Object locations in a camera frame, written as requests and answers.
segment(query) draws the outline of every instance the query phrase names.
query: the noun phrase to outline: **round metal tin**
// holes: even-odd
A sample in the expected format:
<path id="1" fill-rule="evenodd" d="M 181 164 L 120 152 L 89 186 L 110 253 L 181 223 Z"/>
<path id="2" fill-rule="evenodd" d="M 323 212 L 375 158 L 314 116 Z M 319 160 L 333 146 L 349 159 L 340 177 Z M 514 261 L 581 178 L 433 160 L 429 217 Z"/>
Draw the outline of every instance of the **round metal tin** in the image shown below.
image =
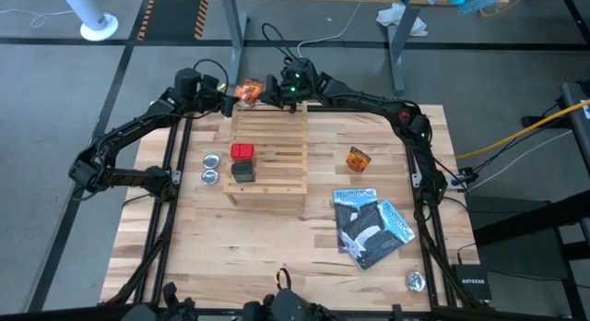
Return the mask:
<path id="1" fill-rule="evenodd" d="M 219 166 L 219 156 L 217 154 L 207 154 L 203 158 L 205 169 L 215 169 Z"/>
<path id="2" fill-rule="evenodd" d="M 214 184 L 218 181 L 219 173 L 213 169 L 205 170 L 203 174 L 201 174 L 201 182 L 206 185 Z"/>
<path id="3" fill-rule="evenodd" d="M 417 271 L 413 271 L 407 274 L 406 285 L 411 291 L 422 292 L 426 286 L 426 280 L 422 274 Z"/>

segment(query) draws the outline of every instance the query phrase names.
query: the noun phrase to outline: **desk leg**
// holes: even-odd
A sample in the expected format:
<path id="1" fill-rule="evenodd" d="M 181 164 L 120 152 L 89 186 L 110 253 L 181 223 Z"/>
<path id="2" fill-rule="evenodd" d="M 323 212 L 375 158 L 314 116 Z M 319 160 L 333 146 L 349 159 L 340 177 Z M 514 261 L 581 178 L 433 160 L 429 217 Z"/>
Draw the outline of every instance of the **desk leg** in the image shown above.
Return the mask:
<path id="1" fill-rule="evenodd" d="M 235 86 L 238 83 L 238 74 L 240 73 L 240 61 L 242 60 L 243 37 L 246 33 L 246 22 L 248 15 L 246 12 L 238 13 L 236 0 L 221 0 L 225 10 L 225 19 L 228 21 L 231 36 L 231 57 L 230 85 Z"/>
<path id="2" fill-rule="evenodd" d="M 590 190 L 473 231 L 478 247 L 590 218 Z"/>
<path id="3" fill-rule="evenodd" d="M 394 76 L 394 94 L 402 95 L 406 87 L 404 85 L 404 71 L 402 69 L 402 50 L 406 45 L 412 26 L 418 18 L 420 9 L 417 7 L 406 6 L 404 15 L 399 22 L 399 26 L 391 25 L 387 27 L 387 40 L 389 41 L 389 60 L 391 64 L 392 75 Z"/>

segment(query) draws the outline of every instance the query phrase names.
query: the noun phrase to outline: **cable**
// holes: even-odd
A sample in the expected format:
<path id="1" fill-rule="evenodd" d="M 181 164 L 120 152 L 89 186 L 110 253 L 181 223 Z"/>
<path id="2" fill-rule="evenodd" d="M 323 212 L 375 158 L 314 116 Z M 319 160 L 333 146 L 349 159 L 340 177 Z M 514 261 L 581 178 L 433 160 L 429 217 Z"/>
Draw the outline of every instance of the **cable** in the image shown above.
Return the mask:
<path id="1" fill-rule="evenodd" d="M 461 260 L 461 250 L 469 247 L 469 246 L 473 246 L 475 243 L 471 243 L 471 244 L 467 244 L 465 246 L 461 246 L 459 247 L 459 249 L 457 250 L 457 262 L 459 262 L 459 265 L 463 265 L 463 260 Z"/>
<path id="2" fill-rule="evenodd" d="M 10 12 L 32 14 L 33 16 L 35 16 L 35 19 L 33 19 L 30 22 L 30 26 L 33 28 L 43 27 L 47 23 L 47 20 L 49 20 L 49 17 L 51 17 L 51 16 L 61 16 L 64 14 L 74 13 L 74 11 L 63 11 L 63 12 L 54 12 L 54 13 L 37 13 L 37 12 L 33 12 L 33 11 L 21 10 L 19 8 L 10 8 L 8 10 L 0 11 L 0 14 L 10 13 Z M 43 18 L 42 22 L 40 24 L 36 25 L 35 22 L 37 20 L 39 20 L 40 18 Z"/>
<path id="3" fill-rule="evenodd" d="M 225 91 L 223 92 L 224 94 L 228 94 L 228 88 L 230 87 L 230 77 L 228 77 L 228 71 L 225 70 L 225 68 L 223 68 L 223 66 L 217 62 L 214 61 L 213 59 L 209 59 L 209 58 L 205 58 L 205 59 L 201 59 L 198 62 L 195 63 L 195 65 L 193 66 L 193 70 L 196 70 L 196 67 L 204 62 L 209 62 L 212 64 L 215 64 L 217 66 L 219 66 L 219 68 L 221 69 L 221 71 L 223 71 L 223 74 L 225 75 Z"/>
<path id="4" fill-rule="evenodd" d="M 513 8 L 514 6 L 518 5 L 518 3 L 520 3 L 522 0 L 516 0 L 516 2 L 508 5 L 507 7 L 500 9 L 492 14 L 486 14 L 482 9 L 479 10 L 479 12 L 481 13 L 482 16 L 484 16 L 485 18 L 490 18 L 490 17 L 495 17 L 498 16 L 506 11 L 508 11 L 509 9 Z"/>
<path id="5" fill-rule="evenodd" d="M 476 150 L 476 151 L 472 151 L 472 152 L 467 153 L 467 154 L 464 154 L 464 155 L 457 156 L 457 159 L 458 160 L 466 159 L 468 157 L 472 157 L 474 155 L 478 155 L 478 154 L 480 154 L 482 152 L 486 152 L 488 150 L 495 149 L 495 148 L 497 148 L 497 147 L 505 144 L 506 142 L 510 141 L 511 139 L 515 138 L 515 137 L 519 137 L 519 136 L 521 136 L 521 135 L 523 135 L 525 133 L 528 133 L 528 132 L 534 130 L 535 128 L 537 128 L 539 126 L 541 126 L 541 125 L 543 125 L 543 124 L 545 124 L 547 122 L 550 122 L 551 120 L 553 120 L 555 118 L 561 117 L 561 116 L 563 116 L 566 113 L 570 113 L 570 112 L 572 112 L 574 110 L 580 109 L 580 108 L 584 107 L 585 105 L 590 105 L 590 100 L 585 100 L 585 101 L 580 102 L 578 104 L 575 104 L 575 105 L 573 105 L 571 107 L 568 107 L 568 108 L 566 108 L 564 110 L 561 110 L 561 111 L 559 111 L 557 113 L 554 113 L 551 116 L 549 116 L 549 117 L 547 117 L 545 119 L 542 119 L 542 120 L 540 120 L 540 121 L 538 121 L 538 122 L 530 125 L 529 127 L 525 128 L 525 129 L 523 129 L 523 130 L 521 130 L 519 132 L 516 132 L 516 133 L 514 133 L 513 135 L 511 135 L 509 137 L 505 137 L 504 139 L 502 139 L 502 140 L 500 140 L 500 141 L 498 141 L 498 142 L 496 142 L 496 143 L 494 143 L 492 145 L 489 145 L 489 146 L 487 146 L 485 148 L 482 148 L 482 149 L 479 149 L 479 150 Z"/>
<path id="6" fill-rule="evenodd" d="M 149 194 L 149 193 L 147 193 L 147 194 L 144 194 L 144 195 L 142 195 L 142 196 L 136 196 L 136 197 L 132 197 L 132 198 L 130 198 L 129 200 L 126 200 L 125 202 L 123 202 L 123 205 L 122 205 L 121 207 L 122 207 L 122 208 L 124 208 L 124 207 L 125 207 L 127 204 L 129 204 L 129 203 L 131 203 L 131 202 L 134 202 L 134 201 L 136 201 L 136 200 L 139 200 L 140 198 L 144 198 L 144 197 L 146 197 L 146 196 L 150 196 L 150 194 Z"/>
<path id="7" fill-rule="evenodd" d="M 72 195 L 74 195 L 74 194 L 78 193 L 79 191 L 83 191 L 83 190 L 84 190 L 84 187 L 80 187 L 80 188 L 78 188 L 76 191 L 74 191 L 74 193 L 72 193 Z M 80 201 L 80 202 L 83 202 L 83 201 L 86 201 L 86 200 L 90 200 L 90 199 L 91 199 L 91 198 L 93 198 L 93 197 L 94 197 L 94 196 L 95 196 L 95 195 L 96 195 L 98 192 L 99 192 L 99 191 L 94 191 L 94 192 L 90 193 L 90 195 L 89 195 L 89 196 L 84 196 L 84 197 L 81 197 L 81 198 L 77 198 L 77 197 L 73 197 L 73 196 L 72 196 L 72 200 L 74 200 L 74 201 Z"/>
<path id="8" fill-rule="evenodd" d="M 484 180 L 483 182 L 481 182 L 481 183 L 479 183 L 479 184 L 477 184 L 477 185 L 475 185 L 475 186 L 471 187 L 471 188 L 469 189 L 469 192 L 471 192 L 471 191 L 473 191 L 474 189 L 476 189 L 476 188 L 478 188 L 478 187 L 482 186 L 483 184 L 487 183 L 488 181 L 490 181 L 490 180 L 494 179 L 496 176 L 498 176 L 498 175 L 499 175 L 499 174 L 501 174 L 502 172 L 505 172 L 506 170 L 508 170 L 508 168 L 510 168 L 511 166 L 513 166 L 515 163 L 517 163 L 517 162 L 518 162 L 520 159 L 522 159 L 522 158 L 523 158 L 524 156 L 526 156 L 528 153 L 530 153 L 530 152 L 534 151 L 535 149 L 538 149 L 538 148 L 540 148 L 540 147 L 543 147 L 543 146 L 547 145 L 549 142 L 551 142 L 551 141 L 553 141 L 553 140 L 557 140 L 557 139 L 558 139 L 558 138 L 560 138 L 560 137 L 564 137 L 564 136 L 566 136 L 566 135 L 569 135 L 571 132 L 572 132 L 572 131 L 567 131 L 567 132 L 565 132 L 565 133 L 563 133 L 563 134 L 560 134 L 560 135 L 558 135 L 558 136 L 556 136 L 556 137 L 552 137 L 551 139 L 549 139 L 549 140 L 547 140 L 547 141 L 545 141 L 545 142 L 542 142 L 542 143 L 540 143 L 540 144 L 538 144 L 538 145 L 534 146 L 533 148 L 531 148 L 531 149 L 527 150 L 525 153 L 523 153 L 521 156 L 517 157 L 515 160 L 513 160 L 512 162 L 510 162 L 510 164 L 506 165 L 506 166 L 505 166 L 503 169 L 501 169 L 500 171 L 498 171 L 498 172 L 494 173 L 492 176 L 490 176 L 490 177 L 486 178 L 486 180 Z"/>
<path id="9" fill-rule="evenodd" d="M 360 7 L 360 2 L 357 4 L 357 8 L 354 9 L 354 12 L 352 12 L 352 15 L 348 19 L 347 25 L 338 34 L 336 34 L 334 36 L 328 36 L 326 38 L 319 39 L 319 40 L 303 41 L 303 42 L 299 43 L 297 45 L 297 54 L 299 55 L 299 57 L 303 57 L 303 55 L 301 54 L 301 47 L 302 47 L 303 44 L 319 43 L 319 42 L 334 40 L 334 39 L 337 39 L 340 36 L 342 36 L 347 31 L 348 26 L 350 25 L 350 21 L 352 21 L 352 19 L 354 18 L 354 16 L 357 14 L 357 11 L 359 10 L 359 7 Z"/>
<path id="10" fill-rule="evenodd" d="M 521 143 L 521 142 L 523 142 L 523 141 L 527 140 L 528 138 L 530 138 L 530 137 L 532 137 L 532 136 L 534 136 L 534 135 L 536 135 L 536 134 L 538 134 L 538 133 L 541 133 L 541 132 L 543 132 L 543 131 L 547 130 L 548 128 L 551 128 L 553 125 L 557 124 L 557 123 L 558 123 L 559 121 L 561 121 L 562 119 L 563 119 L 563 116 L 562 116 L 562 117 L 560 117 L 560 118 L 558 118 L 558 119 L 556 119 L 555 121 L 553 121 L 553 122 L 549 123 L 549 124 L 548 124 L 548 125 L 546 125 L 546 126 L 542 126 L 542 127 L 540 127 L 540 128 L 537 130 L 537 131 L 535 131 L 535 132 L 531 133 L 530 135 L 528 135 L 528 136 L 526 136 L 526 137 L 523 137 L 522 139 L 520 139 L 520 140 L 518 140 L 518 141 L 516 141 L 517 137 L 515 137 L 515 138 L 514 138 L 512 141 L 510 141 L 509 143 L 507 143 L 507 144 L 506 144 L 506 146 L 504 146 L 504 148 L 503 148 L 503 149 L 501 149 L 501 150 L 500 150 L 500 151 L 499 151 L 499 152 L 498 152 L 496 155 L 494 155 L 494 156 L 490 157 L 489 159 L 485 160 L 483 163 L 479 164 L 479 165 L 478 165 L 478 166 L 477 166 L 475 169 L 473 169 L 473 170 L 474 170 L 474 172 L 475 172 L 475 173 L 479 173 L 479 172 L 481 172 L 481 170 L 482 170 L 483 168 L 487 167 L 487 166 L 488 166 L 488 165 L 490 165 L 492 162 L 494 162 L 494 160 L 496 160 L 496 159 L 497 159 L 497 158 L 498 158 L 500 155 L 502 155 L 502 153 L 503 153 L 504 151 L 506 151 L 506 150 L 508 150 L 508 149 L 511 149 L 512 147 L 515 147 L 515 146 L 516 146 L 516 145 L 518 145 L 519 143 Z"/>
<path id="11" fill-rule="evenodd" d="M 456 176 L 456 175 L 454 175 L 454 173 L 453 173 L 453 172 L 451 172 L 451 171 L 450 171 L 450 170 L 449 170 L 447 167 L 445 167 L 445 166 L 444 166 L 442 163 L 440 163 L 438 160 L 434 159 L 434 161 L 435 161 L 435 162 L 436 162 L 438 165 L 440 165 L 440 166 L 441 166 L 441 167 L 442 167 L 442 168 L 443 168 L 443 169 L 444 169 L 446 172 L 448 172 L 449 174 L 451 174 L 451 176 L 453 176 L 453 178 L 454 178 L 454 179 L 455 179 L 457 182 L 461 183 L 461 186 L 463 186 L 463 189 L 465 190 L 465 193 L 466 193 L 466 194 L 469 194 L 469 191 L 467 191 L 467 186 L 465 185 L 465 183 L 464 183 L 462 180 L 460 180 L 459 178 L 457 178 L 457 176 Z"/>
<path id="12" fill-rule="evenodd" d="M 414 210 L 414 220 L 416 220 L 416 222 L 426 223 L 431 218 L 432 218 L 432 212 L 429 212 L 428 216 L 424 220 L 420 220 L 419 217 L 418 217 L 418 212 L 416 210 Z"/>
<path id="13" fill-rule="evenodd" d="M 543 112 L 540 116 L 541 117 L 545 117 L 545 115 L 547 113 L 549 113 L 551 110 L 553 110 L 555 107 L 557 107 L 558 105 L 560 105 L 560 100 L 555 101 L 555 104 L 551 105 L 550 108 L 548 108 L 545 112 Z M 536 132 L 533 132 L 531 135 L 524 137 L 523 139 L 519 140 L 518 142 L 516 142 L 513 146 L 511 146 L 514 141 L 516 141 L 517 137 L 515 137 L 512 141 L 510 141 L 508 144 L 506 144 L 506 146 L 504 146 L 503 149 L 501 149 L 496 155 L 490 157 L 489 159 L 485 160 L 483 163 L 479 164 L 479 166 L 475 167 L 473 169 L 473 171 L 475 173 L 479 173 L 483 168 L 485 168 L 486 166 L 490 165 L 494 160 L 496 160 L 498 158 L 498 156 L 500 156 L 504 151 L 516 146 L 517 144 L 527 140 L 528 138 L 534 136 L 535 134 L 544 131 L 548 128 L 550 128 L 551 126 L 555 125 L 556 123 L 558 123 L 561 119 L 563 119 L 563 117 L 560 117 L 558 119 L 556 119 L 555 121 L 553 121 L 552 123 L 548 124 L 547 126 L 542 126 L 540 127 Z"/>
<path id="14" fill-rule="evenodd" d="M 523 211 L 473 211 L 473 210 L 469 210 L 469 208 L 467 208 L 467 206 L 463 202 L 461 202 L 455 198 L 452 198 L 449 196 L 443 196 L 442 198 L 453 201 L 455 203 L 458 203 L 459 205 L 463 206 L 465 211 L 468 213 L 476 213 L 476 214 L 522 214 L 522 213 L 524 213 Z"/>
<path id="15" fill-rule="evenodd" d="M 270 40 L 270 38 L 268 37 L 268 35 L 266 35 L 265 27 L 270 27 L 271 29 L 273 29 L 275 31 L 275 33 L 278 35 L 278 37 L 282 41 L 285 41 L 285 38 L 283 37 L 283 34 L 281 34 L 280 31 L 278 31 L 277 27 L 275 27 L 275 26 L 273 26 L 273 25 L 265 22 L 264 24 L 262 24 L 261 29 L 262 29 L 262 35 L 265 37 L 265 39 L 267 41 L 272 41 L 272 40 Z M 285 57 L 291 57 L 293 59 L 298 59 L 298 57 L 295 54 L 293 54 L 291 52 L 291 50 L 289 48 L 287 48 L 287 47 L 285 47 L 285 50 L 287 50 L 286 52 L 283 49 L 279 48 L 279 47 L 275 47 L 275 48 L 277 48 L 277 50 L 279 50 L 282 54 L 284 54 Z"/>
<path id="16" fill-rule="evenodd" d="M 498 270 L 494 270 L 494 269 L 488 269 L 489 272 L 493 272 L 496 274 L 501 274 L 501 275 L 505 275 L 505 276 L 511 276 L 511 277 L 515 277 L 515 278 L 520 278 L 520 279 L 532 279 L 532 280 L 540 280 L 540 281 L 559 281 L 561 282 L 562 279 L 554 279 L 554 278 L 537 278 L 537 277 L 531 277 L 531 276 L 526 276 L 526 275 L 519 275 L 519 274 L 511 274 L 511 273 L 506 273 L 503 271 L 498 271 Z M 582 288 L 582 289 L 590 289 L 589 285 L 581 285 L 581 284 L 576 284 L 576 286 L 578 288 Z"/>
<path id="17" fill-rule="evenodd" d="M 367 94 L 364 93 L 362 91 L 358 91 L 358 92 L 349 92 L 349 93 L 338 93 L 338 94 L 330 94 L 330 96 L 328 96 L 327 98 L 329 99 L 334 99 L 334 98 L 338 98 L 338 97 L 355 97 L 357 99 L 364 99 L 364 100 L 368 100 L 368 101 L 378 101 L 379 103 L 383 104 L 383 103 L 404 103 L 404 104 L 411 104 L 412 106 L 419 108 L 418 105 L 413 102 L 413 101 L 408 101 L 408 100 L 400 100 L 398 98 L 393 98 L 393 99 L 387 99 L 385 97 L 379 97 L 379 96 L 375 96 L 375 95 L 371 95 L 371 94 Z"/>
<path id="18" fill-rule="evenodd" d="M 560 105 L 559 101 L 555 101 L 555 104 L 553 104 L 550 108 L 548 108 L 545 112 L 543 112 L 543 114 L 541 114 L 541 117 L 545 117 L 545 115 L 547 113 L 549 113 L 551 110 L 555 109 L 555 107 L 557 107 L 558 105 Z"/>

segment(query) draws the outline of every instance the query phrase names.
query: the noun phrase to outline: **wooden crate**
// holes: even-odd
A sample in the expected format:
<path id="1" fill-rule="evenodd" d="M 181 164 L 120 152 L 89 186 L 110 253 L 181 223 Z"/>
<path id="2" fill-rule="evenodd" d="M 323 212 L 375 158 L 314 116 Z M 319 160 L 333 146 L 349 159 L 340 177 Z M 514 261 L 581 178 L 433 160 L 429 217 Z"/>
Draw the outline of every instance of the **wooden crate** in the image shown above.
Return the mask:
<path id="1" fill-rule="evenodd" d="M 295 113 L 257 104 L 236 109 L 231 118 L 230 147 L 254 144 L 253 183 L 236 183 L 227 161 L 223 192 L 234 207 L 305 208 L 307 196 L 307 105 Z"/>

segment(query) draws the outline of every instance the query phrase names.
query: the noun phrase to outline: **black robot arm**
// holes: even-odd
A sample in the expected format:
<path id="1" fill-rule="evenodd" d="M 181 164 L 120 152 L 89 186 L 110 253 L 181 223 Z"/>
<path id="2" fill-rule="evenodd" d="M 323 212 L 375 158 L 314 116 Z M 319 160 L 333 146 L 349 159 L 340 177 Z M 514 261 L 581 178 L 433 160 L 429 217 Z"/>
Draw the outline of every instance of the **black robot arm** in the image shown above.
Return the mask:
<path id="1" fill-rule="evenodd" d="M 281 71 L 282 82 L 266 77 L 266 91 L 262 102 L 295 109 L 297 103 L 317 100 L 332 108 L 358 109 L 384 117 L 406 147 L 412 149 L 422 173 L 418 197 L 431 206 L 441 203 L 446 191 L 444 174 L 436 169 L 431 151 L 432 128 L 429 119 L 416 103 L 379 98 L 349 88 L 325 73 L 318 76 L 307 58 L 290 61 Z"/>
<path id="2" fill-rule="evenodd" d="M 174 88 L 166 89 L 146 113 L 94 139 L 82 150 L 70 167 L 69 176 L 90 193 L 115 186 L 139 186 L 162 201 L 173 200 L 178 186 L 169 168 L 117 169 L 116 157 L 121 149 L 157 128 L 178 123 L 188 113 L 221 111 L 231 117 L 237 99 L 217 91 L 217 86 L 216 78 L 201 75 L 191 68 L 178 71 Z"/>

